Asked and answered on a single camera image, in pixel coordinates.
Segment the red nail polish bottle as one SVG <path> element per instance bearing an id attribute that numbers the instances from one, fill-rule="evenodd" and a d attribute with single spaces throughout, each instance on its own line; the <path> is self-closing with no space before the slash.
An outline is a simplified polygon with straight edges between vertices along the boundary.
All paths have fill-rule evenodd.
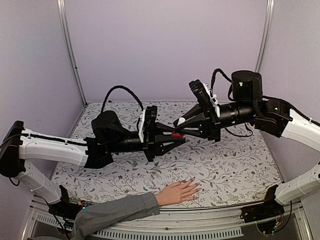
<path id="1" fill-rule="evenodd" d="M 179 139 L 184 138 L 184 135 L 183 135 L 183 134 L 177 133 L 177 132 L 175 132 L 175 131 L 173 131 L 173 132 L 171 133 L 171 136 L 172 136 L 173 138 L 179 138 Z"/>

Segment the grey sleeved forearm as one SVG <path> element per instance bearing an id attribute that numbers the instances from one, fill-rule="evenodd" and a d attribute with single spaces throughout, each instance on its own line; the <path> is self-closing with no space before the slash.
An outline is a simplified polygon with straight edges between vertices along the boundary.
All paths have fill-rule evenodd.
<path id="1" fill-rule="evenodd" d="M 77 214 L 72 239 L 83 240 L 86 236 L 115 223 L 142 219 L 159 213 L 156 196 L 150 192 L 91 205 Z"/>

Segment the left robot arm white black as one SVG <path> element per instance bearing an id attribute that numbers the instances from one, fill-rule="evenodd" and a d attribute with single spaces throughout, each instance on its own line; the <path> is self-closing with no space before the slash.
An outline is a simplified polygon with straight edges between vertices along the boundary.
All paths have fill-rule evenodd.
<path id="1" fill-rule="evenodd" d="M 68 192 L 40 172 L 32 159 L 69 163 L 86 169 L 101 169 L 113 162 L 113 153 L 143 152 L 149 162 L 185 143 L 182 135 L 156 121 L 157 107 L 142 111 L 138 131 L 124 128 L 112 110 L 100 113 L 91 122 L 93 137 L 63 138 L 41 134 L 13 123 L 0 145 L 0 174 L 16 179 L 37 193 L 63 216 L 74 213 Z"/>

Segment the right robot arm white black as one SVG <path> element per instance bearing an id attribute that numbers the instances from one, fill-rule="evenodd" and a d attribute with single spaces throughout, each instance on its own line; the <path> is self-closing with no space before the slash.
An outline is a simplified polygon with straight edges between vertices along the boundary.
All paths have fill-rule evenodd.
<path id="1" fill-rule="evenodd" d="M 217 73 L 230 82 L 230 103 L 220 104 L 214 94 Z M 221 129 L 249 123 L 255 129 L 277 138 L 291 139 L 314 150 L 320 149 L 320 124 L 301 113 L 291 103 L 263 95 L 262 76 L 250 70 L 238 70 L 227 77 L 217 68 L 210 86 L 193 80 L 189 83 L 198 104 L 177 119 L 174 132 L 220 141 Z"/>

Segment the mannequin hand with nails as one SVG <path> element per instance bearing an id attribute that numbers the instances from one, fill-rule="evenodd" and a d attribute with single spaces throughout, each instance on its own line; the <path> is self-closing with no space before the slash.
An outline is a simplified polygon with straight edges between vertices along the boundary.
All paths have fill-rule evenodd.
<path id="1" fill-rule="evenodd" d="M 163 190 L 155 195 L 160 207 L 181 204 L 183 202 L 196 200 L 195 196 L 201 190 L 200 183 L 194 178 L 187 181 L 177 181 L 167 185 Z"/>

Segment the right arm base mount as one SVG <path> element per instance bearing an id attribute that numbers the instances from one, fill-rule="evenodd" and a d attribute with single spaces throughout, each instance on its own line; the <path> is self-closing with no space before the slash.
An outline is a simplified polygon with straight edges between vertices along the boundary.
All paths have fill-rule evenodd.
<path id="1" fill-rule="evenodd" d="M 290 201 L 290 212 L 284 225 L 280 227 L 284 218 L 284 205 L 276 202 L 276 189 L 278 184 L 268 188 L 264 200 L 260 204 L 245 206 L 241 208 L 240 219 L 245 223 L 251 223 L 256 221 L 265 220 L 279 216 L 279 219 L 272 220 L 270 222 L 262 222 L 257 224 L 258 231 L 264 236 L 274 235 L 282 231 L 291 220 L 293 203 Z"/>

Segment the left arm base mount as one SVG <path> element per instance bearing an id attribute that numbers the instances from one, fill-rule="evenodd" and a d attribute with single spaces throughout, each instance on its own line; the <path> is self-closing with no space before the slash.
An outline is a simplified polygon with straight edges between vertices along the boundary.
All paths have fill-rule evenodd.
<path id="1" fill-rule="evenodd" d="M 57 203 L 49 204 L 49 213 L 55 216 L 75 220 L 77 214 L 88 206 L 88 202 L 80 200 L 77 203 L 70 202 L 68 191 L 62 185 L 59 185 L 61 197 Z"/>

